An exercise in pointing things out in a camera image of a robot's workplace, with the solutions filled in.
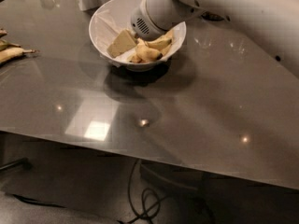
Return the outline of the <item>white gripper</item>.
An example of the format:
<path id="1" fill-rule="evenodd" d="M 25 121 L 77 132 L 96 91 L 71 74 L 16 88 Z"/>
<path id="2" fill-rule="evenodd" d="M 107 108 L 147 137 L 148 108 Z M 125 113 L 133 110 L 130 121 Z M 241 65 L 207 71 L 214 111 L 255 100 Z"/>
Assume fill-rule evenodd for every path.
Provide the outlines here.
<path id="1" fill-rule="evenodd" d="M 134 9 L 130 23 L 135 33 L 146 41 L 155 40 L 165 34 L 165 30 L 159 28 L 151 20 L 147 11 L 147 0 L 142 0 L 137 8 Z M 126 51 L 133 49 L 136 44 L 137 42 L 133 34 L 128 29 L 124 29 L 108 46 L 107 53 L 112 58 L 116 58 Z"/>

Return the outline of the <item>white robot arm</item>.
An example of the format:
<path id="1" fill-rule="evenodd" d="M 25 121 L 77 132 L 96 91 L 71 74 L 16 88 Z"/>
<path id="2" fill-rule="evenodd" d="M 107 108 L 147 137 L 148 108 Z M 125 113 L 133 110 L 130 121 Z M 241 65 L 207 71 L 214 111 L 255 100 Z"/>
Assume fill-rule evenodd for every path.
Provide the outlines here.
<path id="1" fill-rule="evenodd" d="M 141 0 L 130 26 L 151 41 L 206 12 L 230 22 L 295 76 L 299 76 L 299 0 Z"/>

